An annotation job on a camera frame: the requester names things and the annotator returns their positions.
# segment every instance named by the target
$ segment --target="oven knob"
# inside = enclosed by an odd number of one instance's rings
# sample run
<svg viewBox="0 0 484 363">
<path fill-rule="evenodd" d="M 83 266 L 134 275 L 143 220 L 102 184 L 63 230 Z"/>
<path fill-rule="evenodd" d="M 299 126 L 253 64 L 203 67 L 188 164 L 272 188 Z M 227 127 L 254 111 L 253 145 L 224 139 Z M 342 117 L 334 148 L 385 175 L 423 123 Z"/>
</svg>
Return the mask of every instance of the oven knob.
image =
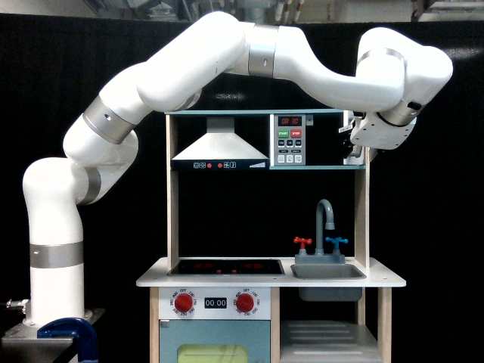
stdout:
<svg viewBox="0 0 484 363">
<path fill-rule="evenodd" d="M 249 312 L 254 307 L 254 299 L 248 293 L 242 293 L 235 302 L 239 312 Z"/>
<path fill-rule="evenodd" d="M 175 299 L 175 309 L 179 312 L 188 312 L 194 305 L 194 300 L 187 293 L 181 293 Z"/>
</svg>

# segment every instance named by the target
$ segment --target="gray sink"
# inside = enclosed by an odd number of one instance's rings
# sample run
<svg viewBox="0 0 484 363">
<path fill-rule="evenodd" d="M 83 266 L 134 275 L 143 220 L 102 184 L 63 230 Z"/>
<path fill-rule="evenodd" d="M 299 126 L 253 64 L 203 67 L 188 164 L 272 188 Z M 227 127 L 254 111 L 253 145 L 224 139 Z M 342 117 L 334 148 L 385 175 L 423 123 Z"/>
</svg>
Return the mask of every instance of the gray sink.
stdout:
<svg viewBox="0 0 484 363">
<path fill-rule="evenodd" d="M 354 265 L 345 264 L 295 264 L 290 267 L 295 278 L 309 280 L 353 280 L 366 278 Z"/>
<path fill-rule="evenodd" d="M 295 264 L 290 267 L 295 278 L 306 280 L 355 280 L 366 275 L 354 265 Z M 299 297 L 304 301 L 358 301 L 361 287 L 300 287 Z"/>
</svg>

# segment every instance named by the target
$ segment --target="red knob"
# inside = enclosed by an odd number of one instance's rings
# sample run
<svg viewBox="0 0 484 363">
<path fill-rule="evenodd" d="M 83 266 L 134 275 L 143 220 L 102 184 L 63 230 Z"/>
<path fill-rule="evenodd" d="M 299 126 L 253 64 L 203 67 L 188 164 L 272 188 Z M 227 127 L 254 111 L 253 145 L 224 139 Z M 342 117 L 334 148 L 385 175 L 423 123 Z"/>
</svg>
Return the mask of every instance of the red knob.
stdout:
<svg viewBox="0 0 484 363">
<path fill-rule="evenodd" d="M 296 238 L 294 238 L 294 243 L 295 244 L 301 244 L 301 250 L 304 250 L 306 248 L 306 244 L 312 244 L 312 239 L 308 238 L 306 240 L 305 238 L 296 237 Z"/>
<path fill-rule="evenodd" d="M 249 312 L 254 307 L 254 299 L 248 293 L 242 293 L 235 302 L 239 312 Z"/>
<path fill-rule="evenodd" d="M 175 299 L 175 309 L 179 312 L 188 312 L 194 305 L 194 300 L 187 293 L 181 293 Z"/>
</svg>

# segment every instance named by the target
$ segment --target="oven window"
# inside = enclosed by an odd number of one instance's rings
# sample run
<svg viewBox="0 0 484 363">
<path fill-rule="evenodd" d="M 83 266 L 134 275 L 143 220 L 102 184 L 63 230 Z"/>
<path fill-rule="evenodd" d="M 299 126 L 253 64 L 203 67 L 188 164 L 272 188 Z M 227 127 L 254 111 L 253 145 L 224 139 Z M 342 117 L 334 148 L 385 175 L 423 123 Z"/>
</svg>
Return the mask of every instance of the oven window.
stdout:
<svg viewBox="0 0 484 363">
<path fill-rule="evenodd" d="M 178 348 L 178 363 L 249 363 L 247 350 L 235 345 L 184 344 Z"/>
</svg>

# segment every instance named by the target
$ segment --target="wooden post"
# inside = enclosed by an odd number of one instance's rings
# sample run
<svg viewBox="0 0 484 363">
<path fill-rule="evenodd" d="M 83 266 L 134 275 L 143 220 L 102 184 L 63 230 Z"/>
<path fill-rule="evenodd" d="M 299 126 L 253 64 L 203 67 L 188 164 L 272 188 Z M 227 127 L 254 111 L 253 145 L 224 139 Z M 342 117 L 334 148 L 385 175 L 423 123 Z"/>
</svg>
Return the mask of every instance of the wooden post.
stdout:
<svg viewBox="0 0 484 363">
<path fill-rule="evenodd" d="M 370 267 L 370 152 L 364 147 L 365 170 L 355 172 L 355 259 Z"/>
<path fill-rule="evenodd" d="M 356 324 L 366 325 L 366 287 L 363 287 L 363 295 L 356 302 Z"/>
<path fill-rule="evenodd" d="M 271 363 L 281 360 L 281 292 L 271 287 Z"/>
<path fill-rule="evenodd" d="M 378 354 L 383 363 L 392 361 L 392 288 L 378 287 Z"/>
<path fill-rule="evenodd" d="M 178 172 L 173 172 L 170 163 L 176 153 L 178 127 L 176 121 L 166 115 L 166 204 L 168 217 L 167 257 L 168 269 L 178 261 Z"/>
<path fill-rule="evenodd" d="M 160 363 L 160 320 L 158 287 L 150 287 L 150 363 Z"/>
</svg>

